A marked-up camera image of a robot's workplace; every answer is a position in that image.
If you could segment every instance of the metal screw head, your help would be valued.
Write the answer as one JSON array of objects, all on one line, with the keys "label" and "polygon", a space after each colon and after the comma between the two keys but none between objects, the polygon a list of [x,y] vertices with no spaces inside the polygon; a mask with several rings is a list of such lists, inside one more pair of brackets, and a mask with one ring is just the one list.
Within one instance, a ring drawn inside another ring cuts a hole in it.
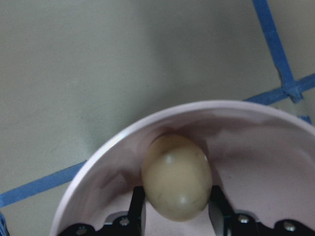
[{"label": "metal screw head", "polygon": [[130,223],[129,220],[126,217],[122,218],[119,222],[121,226],[127,226],[129,223]]},{"label": "metal screw head", "polygon": [[288,221],[285,221],[283,223],[283,227],[285,228],[285,230],[290,231],[290,232],[294,232],[296,230],[296,227]]},{"label": "metal screw head", "polygon": [[245,215],[239,215],[237,219],[242,224],[247,224],[250,221],[249,218]]}]

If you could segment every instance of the blue tape line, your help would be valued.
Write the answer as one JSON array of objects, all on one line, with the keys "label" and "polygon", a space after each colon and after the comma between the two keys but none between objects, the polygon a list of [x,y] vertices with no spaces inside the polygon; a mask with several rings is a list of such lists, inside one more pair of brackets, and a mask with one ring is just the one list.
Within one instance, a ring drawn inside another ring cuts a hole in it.
[{"label": "blue tape line", "polygon": [[[292,87],[296,88],[299,91],[299,93],[315,88],[315,73],[306,76],[299,81],[295,81]],[[269,92],[264,92],[256,96],[250,97],[245,101],[259,103],[263,105],[270,105],[279,102],[283,99],[286,99],[287,97],[288,94],[286,94],[283,91],[283,88],[277,88]]]},{"label": "blue tape line", "polygon": [[312,124],[311,118],[309,116],[299,116],[300,119],[304,120],[305,122]]},{"label": "blue tape line", "polygon": [[265,35],[269,51],[276,68],[278,69],[285,94],[290,96],[293,102],[303,99],[302,93],[294,86],[295,80],[286,59],[275,22],[272,18],[267,0],[252,0],[262,31]]},{"label": "blue tape line", "polygon": [[297,88],[300,92],[315,88],[315,73],[299,80],[297,82]]},{"label": "blue tape line", "polygon": [[0,236],[9,236],[8,229],[6,227],[5,217],[0,212]]},{"label": "blue tape line", "polygon": [[0,207],[5,207],[71,181],[84,163],[85,161],[2,193],[0,195]]},{"label": "blue tape line", "polygon": [[270,105],[270,104],[273,104],[275,102],[279,102],[283,99],[286,99],[287,97],[288,97],[288,95],[286,95],[283,92],[282,88],[277,88],[277,89],[271,90],[269,92],[264,92],[264,93],[258,94],[256,96],[250,97],[250,98],[246,99],[245,101],[254,102],[254,103],[258,103],[258,104],[262,104],[262,105]]}]

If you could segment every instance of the white bowl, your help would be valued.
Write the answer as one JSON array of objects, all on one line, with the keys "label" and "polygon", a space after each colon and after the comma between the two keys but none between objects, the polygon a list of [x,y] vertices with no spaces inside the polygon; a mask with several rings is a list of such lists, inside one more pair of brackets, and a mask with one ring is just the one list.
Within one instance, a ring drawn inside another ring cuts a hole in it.
[{"label": "white bowl", "polygon": [[[128,210],[141,185],[149,144],[163,133],[198,143],[235,209],[265,225],[290,218],[315,229],[315,128],[285,112],[241,101],[205,101],[169,108],[132,124],[106,142],[82,167],[56,211],[50,236],[74,223],[102,228],[111,213]],[[147,203],[146,235],[211,235],[205,210],[175,223]]]}]

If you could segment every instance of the egg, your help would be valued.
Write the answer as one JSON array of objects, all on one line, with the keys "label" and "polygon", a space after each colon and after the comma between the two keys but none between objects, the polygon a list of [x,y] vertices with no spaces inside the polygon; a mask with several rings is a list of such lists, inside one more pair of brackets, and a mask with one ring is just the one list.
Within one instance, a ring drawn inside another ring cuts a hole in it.
[{"label": "egg", "polygon": [[210,165],[201,148],[186,137],[167,134],[153,141],[141,177],[147,200],[167,219],[190,220],[208,203]]}]

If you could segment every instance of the floor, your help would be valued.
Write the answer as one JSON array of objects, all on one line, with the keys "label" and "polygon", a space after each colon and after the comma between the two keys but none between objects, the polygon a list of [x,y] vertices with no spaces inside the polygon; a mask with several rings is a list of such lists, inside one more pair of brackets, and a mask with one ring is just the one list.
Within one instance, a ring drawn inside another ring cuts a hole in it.
[{"label": "floor", "polygon": [[[269,6],[295,79],[315,73],[315,2]],[[281,81],[251,0],[0,2],[0,194],[87,160],[161,109]],[[272,106],[315,121],[315,90]],[[48,235],[68,183],[0,209]]]}]

